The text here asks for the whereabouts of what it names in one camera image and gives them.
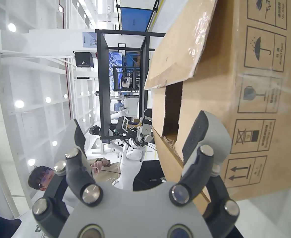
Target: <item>red pipe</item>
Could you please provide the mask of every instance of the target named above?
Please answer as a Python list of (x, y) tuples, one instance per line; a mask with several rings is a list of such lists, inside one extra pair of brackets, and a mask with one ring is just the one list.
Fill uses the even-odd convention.
[[(60, 0), (58, 0), (58, 5), (63, 8), (63, 29), (65, 29), (65, 25), (64, 25), (64, 7), (61, 6)], [(69, 88), (68, 88), (67, 63), (65, 63), (65, 73), (66, 73), (66, 85), (67, 85), (67, 93), (68, 93), (69, 116), (72, 119), (71, 101), (69, 99)]]

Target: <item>camera lens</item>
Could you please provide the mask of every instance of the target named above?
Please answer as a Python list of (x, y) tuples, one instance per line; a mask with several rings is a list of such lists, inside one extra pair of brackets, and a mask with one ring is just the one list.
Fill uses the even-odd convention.
[(89, 225), (80, 233), (79, 238), (104, 238), (102, 229), (97, 225)]
[(168, 231), (168, 238), (193, 238), (190, 230), (182, 224), (176, 224)]

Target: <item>hole in cardboard box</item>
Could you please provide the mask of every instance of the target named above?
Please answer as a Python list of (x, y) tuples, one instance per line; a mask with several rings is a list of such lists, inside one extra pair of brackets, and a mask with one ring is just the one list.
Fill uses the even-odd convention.
[(176, 142), (178, 121), (182, 103), (183, 82), (171, 84), (165, 89), (165, 118), (163, 135)]

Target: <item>blue screen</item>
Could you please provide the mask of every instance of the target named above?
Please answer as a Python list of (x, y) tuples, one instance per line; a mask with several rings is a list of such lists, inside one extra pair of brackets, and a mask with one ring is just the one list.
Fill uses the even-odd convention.
[(144, 32), (152, 10), (121, 8), (122, 29), (125, 31)]

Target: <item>floor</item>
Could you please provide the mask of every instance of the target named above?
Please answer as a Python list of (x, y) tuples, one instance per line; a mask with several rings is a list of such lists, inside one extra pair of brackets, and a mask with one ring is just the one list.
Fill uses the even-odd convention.
[(291, 238), (291, 189), (238, 202), (245, 238)]

